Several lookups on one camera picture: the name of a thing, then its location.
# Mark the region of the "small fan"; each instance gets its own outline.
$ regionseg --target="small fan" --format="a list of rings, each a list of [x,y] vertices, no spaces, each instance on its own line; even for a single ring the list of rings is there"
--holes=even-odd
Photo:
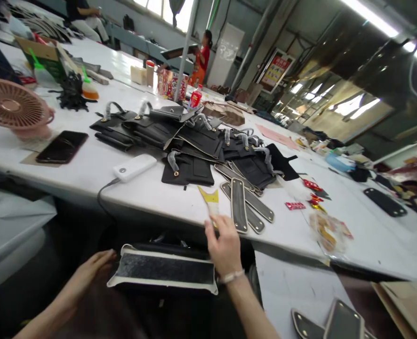
[[[0,79],[0,126],[7,127],[21,140],[50,138],[48,124],[55,114],[44,100],[29,89]]]

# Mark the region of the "white work table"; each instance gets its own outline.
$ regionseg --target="white work table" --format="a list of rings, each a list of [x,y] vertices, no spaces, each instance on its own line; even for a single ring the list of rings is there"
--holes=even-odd
[[[83,57],[87,62],[101,65],[102,68],[111,71],[115,78],[119,78],[123,70],[127,69],[129,75],[128,56],[120,53],[121,56],[116,55],[116,51],[105,46],[100,45],[96,48],[92,41],[87,42],[78,40],[72,47],[64,45],[64,48],[76,57]],[[5,54],[9,53],[6,56],[10,61],[23,56],[16,48],[3,44],[1,47]],[[111,59],[99,59],[98,51],[102,48],[107,49],[107,55],[112,55]],[[98,55],[99,58],[90,59],[90,55]],[[55,120],[50,124],[52,129],[89,134],[88,140],[69,164],[59,168],[20,164],[31,152],[21,149],[17,138],[8,129],[0,127],[0,171],[76,194],[95,197],[101,187],[114,179],[114,166],[146,150],[137,148],[133,153],[126,154],[98,141],[94,137],[95,131],[89,128],[100,119],[94,112],[104,112],[105,104],[109,101],[116,101],[124,109],[132,111],[138,111],[143,100],[149,100],[156,108],[175,105],[149,91],[132,88],[119,81],[110,81],[109,86],[96,84],[96,87],[100,100],[98,103],[88,104],[89,112],[59,108],[56,94],[44,97],[47,103],[56,109]],[[240,128],[252,127],[255,133],[262,137],[256,123],[284,135],[296,136],[280,126],[247,113],[245,125]],[[273,142],[267,138],[263,139],[268,144]],[[279,143],[275,144],[284,156],[298,155],[298,159],[293,160],[291,165],[297,172],[308,173],[314,177],[332,198],[332,201],[322,203],[323,207],[330,215],[344,221],[354,236],[345,252],[346,263],[401,278],[417,279],[417,215],[412,210],[409,210],[408,216],[404,218],[391,218],[362,193],[371,184],[358,184],[330,171],[324,159],[311,151],[295,151]],[[153,155],[160,160],[164,153],[156,151]],[[102,197],[106,201],[133,209],[202,226],[208,218],[208,210],[197,186],[188,185],[184,191],[182,186],[164,184],[161,182],[163,169],[164,164],[158,161],[155,167],[132,181],[107,188],[103,191]],[[230,202],[219,189],[225,179],[214,169],[212,172],[215,184],[204,189],[207,192],[218,189],[220,213],[230,215]],[[290,211],[285,207],[285,202],[295,201],[292,192],[297,185],[302,185],[301,181],[284,182],[281,178],[278,178],[278,181],[283,188],[267,188],[261,198],[275,212],[275,222],[265,222],[265,231],[262,234],[249,230],[244,237],[324,260],[325,256],[314,240],[308,224],[309,215],[313,210],[307,208]]]

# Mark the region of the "smartphone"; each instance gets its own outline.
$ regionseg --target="smartphone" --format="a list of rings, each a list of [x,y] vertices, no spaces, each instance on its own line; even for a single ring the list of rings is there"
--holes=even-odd
[[[63,131],[39,153],[36,162],[69,163],[87,138],[87,133]]]

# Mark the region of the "hand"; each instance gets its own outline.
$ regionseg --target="hand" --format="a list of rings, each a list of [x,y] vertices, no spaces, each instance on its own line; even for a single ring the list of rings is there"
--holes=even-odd
[[[228,216],[210,216],[218,226],[219,238],[209,220],[205,221],[205,235],[208,241],[208,251],[215,268],[221,278],[232,272],[241,271],[240,237],[238,236],[233,220]]]
[[[98,252],[81,264],[57,295],[52,304],[60,310],[73,313],[80,299],[91,283],[97,278],[106,279],[111,262],[116,258],[114,250]]]

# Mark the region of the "pink paper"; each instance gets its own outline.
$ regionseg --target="pink paper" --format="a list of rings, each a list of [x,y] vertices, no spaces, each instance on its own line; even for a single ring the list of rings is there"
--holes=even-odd
[[[259,129],[260,133],[262,133],[264,135],[264,137],[267,137],[273,141],[276,141],[278,143],[281,143],[285,146],[287,146],[290,149],[294,149],[299,151],[299,147],[297,144],[295,144],[295,142],[290,138],[290,137],[286,137],[282,134],[279,134],[271,129],[268,129],[265,126],[262,125],[257,125],[257,128]]]

